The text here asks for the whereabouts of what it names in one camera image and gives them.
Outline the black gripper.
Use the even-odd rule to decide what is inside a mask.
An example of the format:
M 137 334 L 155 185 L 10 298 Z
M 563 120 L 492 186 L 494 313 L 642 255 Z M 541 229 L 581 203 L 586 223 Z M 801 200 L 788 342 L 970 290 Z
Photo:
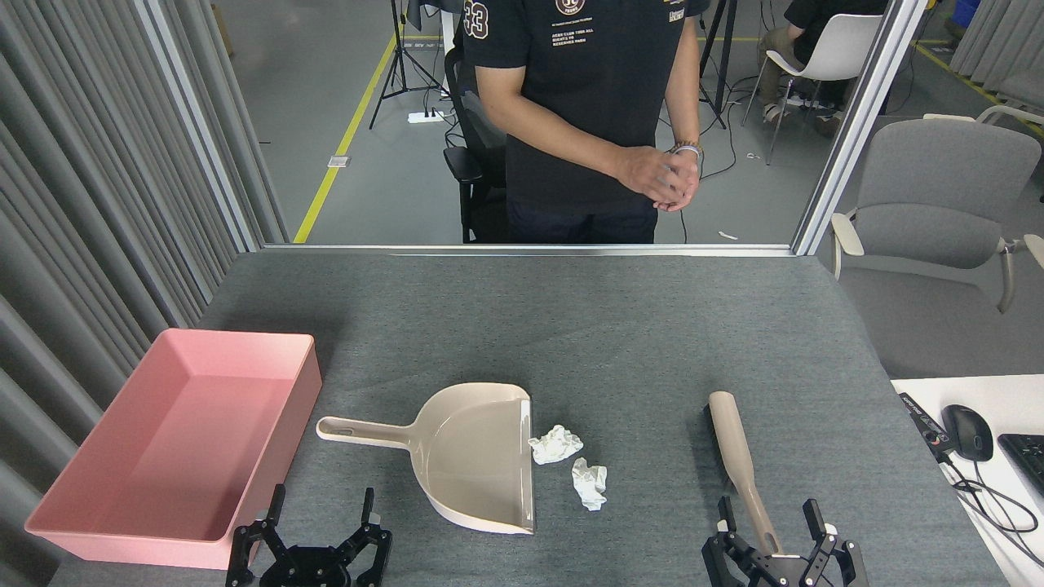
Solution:
M 272 551 L 276 586 L 381 586 L 392 553 L 392 532 L 381 527 L 379 516 L 372 512 L 375 489 L 366 488 L 361 513 L 361 527 L 353 532 L 335 549 L 331 546 L 292 546 L 286 549 L 277 535 L 277 524 L 285 501 L 285 486 L 272 487 L 272 500 L 266 517 L 232 532 L 230 562 L 226 573 L 227 586 L 246 586 L 253 582 L 250 556 L 254 544 L 263 541 Z M 352 579 L 349 565 L 366 547 L 373 546 L 372 565 Z
M 809 558 L 762 556 L 736 532 L 730 497 L 717 502 L 716 532 L 702 546 L 711 586 L 818 586 L 828 561 L 838 562 L 845 586 L 868 586 L 859 545 L 838 537 L 825 523 L 816 499 L 804 502 L 804 517 L 814 547 Z

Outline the person's right hand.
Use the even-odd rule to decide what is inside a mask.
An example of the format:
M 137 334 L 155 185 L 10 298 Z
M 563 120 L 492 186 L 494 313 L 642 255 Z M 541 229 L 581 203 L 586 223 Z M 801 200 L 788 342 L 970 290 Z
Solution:
M 624 187 L 646 196 L 661 208 L 681 205 L 686 179 L 677 167 L 683 163 L 669 152 L 660 152 L 652 146 L 628 146 L 617 149 L 613 175 Z

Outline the person's left hand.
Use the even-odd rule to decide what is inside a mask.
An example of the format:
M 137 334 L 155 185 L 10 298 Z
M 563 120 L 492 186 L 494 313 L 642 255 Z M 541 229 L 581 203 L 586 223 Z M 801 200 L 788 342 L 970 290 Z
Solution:
M 657 178 L 662 188 L 663 198 L 655 201 L 652 208 L 665 212 L 678 212 L 688 207 L 699 189 L 702 155 L 685 146 L 678 152 L 664 152 L 660 163 L 663 167 Z

